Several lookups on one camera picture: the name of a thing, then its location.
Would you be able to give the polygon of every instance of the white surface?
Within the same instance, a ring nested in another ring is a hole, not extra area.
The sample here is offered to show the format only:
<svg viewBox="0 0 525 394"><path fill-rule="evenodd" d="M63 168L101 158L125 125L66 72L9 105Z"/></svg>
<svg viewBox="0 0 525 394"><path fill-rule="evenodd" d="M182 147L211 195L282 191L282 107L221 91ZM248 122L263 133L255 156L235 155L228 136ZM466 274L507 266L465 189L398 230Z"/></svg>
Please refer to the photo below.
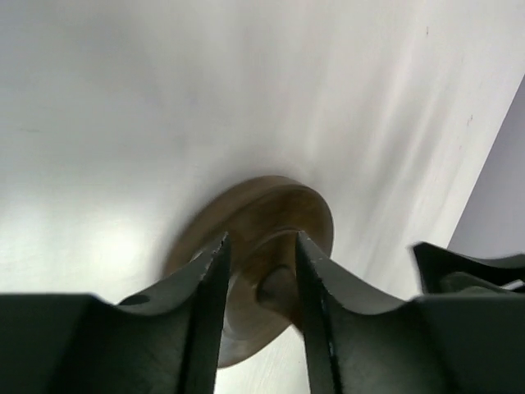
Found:
<svg viewBox="0 0 525 394"><path fill-rule="evenodd" d="M0 288L117 301L212 195L319 190L334 258L416 291L525 72L523 1L0 3ZM217 392L304 393L288 331Z"/></svg>

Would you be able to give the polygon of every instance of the gray wall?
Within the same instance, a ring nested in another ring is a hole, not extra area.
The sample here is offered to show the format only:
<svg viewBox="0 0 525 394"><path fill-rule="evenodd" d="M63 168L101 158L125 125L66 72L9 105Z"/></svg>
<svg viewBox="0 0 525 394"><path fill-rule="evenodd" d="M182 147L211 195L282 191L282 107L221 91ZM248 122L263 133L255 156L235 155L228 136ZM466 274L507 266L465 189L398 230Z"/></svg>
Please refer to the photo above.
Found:
<svg viewBox="0 0 525 394"><path fill-rule="evenodd" d="M449 247L477 257L525 252L525 80Z"/></svg>

